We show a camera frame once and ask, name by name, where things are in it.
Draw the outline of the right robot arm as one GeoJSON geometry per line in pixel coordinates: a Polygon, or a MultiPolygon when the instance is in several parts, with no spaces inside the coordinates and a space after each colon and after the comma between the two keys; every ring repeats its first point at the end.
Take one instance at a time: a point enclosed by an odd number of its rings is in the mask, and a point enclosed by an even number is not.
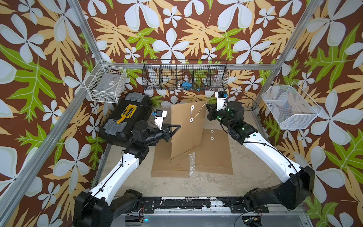
{"type": "Polygon", "coordinates": [[[260,158],[277,175],[280,184],[267,188],[255,188],[244,195],[246,211],[254,211],[264,205],[280,204],[288,210],[295,209],[313,192],[315,172],[301,166],[273,147],[252,125],[244,121],[245,109],[238,102],[218,107],[207,104],[207,119],[217,120],[232,139],[245,146],[260,158]]]}

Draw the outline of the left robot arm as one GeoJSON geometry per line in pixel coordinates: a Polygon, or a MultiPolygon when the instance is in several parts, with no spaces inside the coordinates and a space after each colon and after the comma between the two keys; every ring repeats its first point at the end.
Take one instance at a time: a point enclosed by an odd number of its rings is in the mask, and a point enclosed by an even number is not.
{"type": "Polygon", "coordinates": [[[130,212],[137,212],[138,218],[142,218],[142,193],[130,189],[119,198],[115,195],[145,159],[149,147],[160,140],[168,142],[180,127],[179,124],[163,124],[161,128],[153,128],[147,121],[138,121],[119,163],[96,187],[76,197],[71,226],[109,227],[118,216],[130,212]]]}

